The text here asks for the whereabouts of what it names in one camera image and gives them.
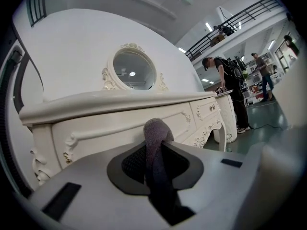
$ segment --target black rectangular slot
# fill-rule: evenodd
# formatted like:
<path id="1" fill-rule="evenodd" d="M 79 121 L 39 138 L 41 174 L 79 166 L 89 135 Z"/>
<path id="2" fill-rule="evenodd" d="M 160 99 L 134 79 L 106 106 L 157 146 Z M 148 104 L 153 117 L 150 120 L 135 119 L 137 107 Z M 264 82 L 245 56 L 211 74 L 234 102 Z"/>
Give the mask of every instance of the black rectangular slot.
<path id="1" fill-rule="evenodd" d="M 230 166 L 234 166 L 240 168 L 242 166 L 242 162 L 231 160 L 231 159 L 222 159 L 221 163 L 228 164 Z"/>
<path id="2" fill-rule="evenodd" d="M 44 207 L 43 212 L 52 219 L 59 221 L 80 188 L 81 185 L 66 183 Z"/>

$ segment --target drawer knob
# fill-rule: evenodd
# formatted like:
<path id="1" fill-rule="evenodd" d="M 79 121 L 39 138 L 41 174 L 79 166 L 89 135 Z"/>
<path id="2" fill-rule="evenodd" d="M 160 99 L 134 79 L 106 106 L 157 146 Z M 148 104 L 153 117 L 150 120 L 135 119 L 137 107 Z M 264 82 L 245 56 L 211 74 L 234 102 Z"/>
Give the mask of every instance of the drawer knob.
<path id="1" fill-rule="evenodd" d="M 215 110 L 215 105 L 213 104 L 209 108 L 210 108 L 210 111 Z"/>

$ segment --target ornate mirror frame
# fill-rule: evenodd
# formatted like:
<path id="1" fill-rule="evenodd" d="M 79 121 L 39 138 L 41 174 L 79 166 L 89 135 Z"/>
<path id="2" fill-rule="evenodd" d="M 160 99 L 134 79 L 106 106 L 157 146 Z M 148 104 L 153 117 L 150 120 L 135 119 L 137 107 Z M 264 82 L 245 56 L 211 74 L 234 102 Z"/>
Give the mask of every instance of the ornate mirror frame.
<path id="1" fill-rule="evenodd" d="M 107 67 L 102 70 L 102 78 L 105 81 L 104 87 L 102 88 L 103 90 L 132 90 L 119 79 L 114 69 L 114 58 L 122 52 L 132 52 L 143 57 L 153 69 L 153 73 L 155 74 L 155 81 L 149 91 L 168 91 L 166 84 L 163 82 L 163 74 L 156 70 L 152 60 L 146 55 L 145 51 L 135 43 L 129 43 L 120 46 L 120 49 L 109 57 Z"/>

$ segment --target gray floor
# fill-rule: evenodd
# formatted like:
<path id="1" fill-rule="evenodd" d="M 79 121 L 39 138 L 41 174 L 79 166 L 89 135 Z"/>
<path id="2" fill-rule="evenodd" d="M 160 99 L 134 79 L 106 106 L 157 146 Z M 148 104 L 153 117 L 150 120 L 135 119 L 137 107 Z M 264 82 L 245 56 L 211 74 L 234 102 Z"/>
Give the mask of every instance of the gray floor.
<path id="1" fill-rule="evenodd" d="M 274 127 L 281 127 L 282 129 L 287 128 L 287 121 L 283 115 L 280 106 L 277 101 L 267 101 L 264 103 L 256 103 L 250 105 L 248 110 L 248 120 L 250 126 L 253 128 L 261 127 L 265 124 L 272 125 Z M 243 134 L 238 134 L 237 139 L 228 144 L 232 152 L 246 154 L 248 149 L 255 143 L 266 142 L 273 135 L 281 132 L 280 128 L 272 128 L 270 126 L 264 126 L 259 129 L 251 129 Z M 218 150 L 218 144 L 214 141 L 213 132 L 211 133 L 206 145 L 206 149 Z"/>

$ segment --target oval mirror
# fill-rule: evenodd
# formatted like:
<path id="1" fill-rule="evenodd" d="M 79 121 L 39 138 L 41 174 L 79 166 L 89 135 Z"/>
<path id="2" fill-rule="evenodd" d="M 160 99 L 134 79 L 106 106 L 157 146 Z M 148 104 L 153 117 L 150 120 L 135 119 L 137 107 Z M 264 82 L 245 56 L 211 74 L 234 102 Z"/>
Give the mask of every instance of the oval mirror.
<path id="1" fill-rule="evenodd" d="M 118 78 L 135 90 L 148 90 L 155 82 L 155 73 L 151 64 L 135 52 L 120 52 L 113 60 Z"/>

